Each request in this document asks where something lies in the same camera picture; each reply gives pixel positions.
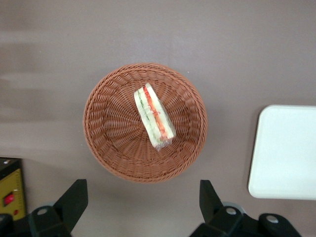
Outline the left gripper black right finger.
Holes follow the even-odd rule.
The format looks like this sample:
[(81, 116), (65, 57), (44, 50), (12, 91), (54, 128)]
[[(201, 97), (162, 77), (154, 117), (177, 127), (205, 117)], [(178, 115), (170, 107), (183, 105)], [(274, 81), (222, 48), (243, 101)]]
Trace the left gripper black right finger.
[(283, 216), (263, 213), (255, 220), (232, 205), (224, 205), (209, 180), (201, 180), (199, 207), (204, 218), (192, 237), (299, 237)]

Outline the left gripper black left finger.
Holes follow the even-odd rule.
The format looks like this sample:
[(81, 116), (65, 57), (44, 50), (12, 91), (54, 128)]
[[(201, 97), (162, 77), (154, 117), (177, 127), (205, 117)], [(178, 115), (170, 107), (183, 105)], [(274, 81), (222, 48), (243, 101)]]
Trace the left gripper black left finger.
[(77, 179), (53, 204), (40, 206), (14, 221), (11, 214), (0, 215), (2, 237), (70, 237), (88, 205), (87, 181)]

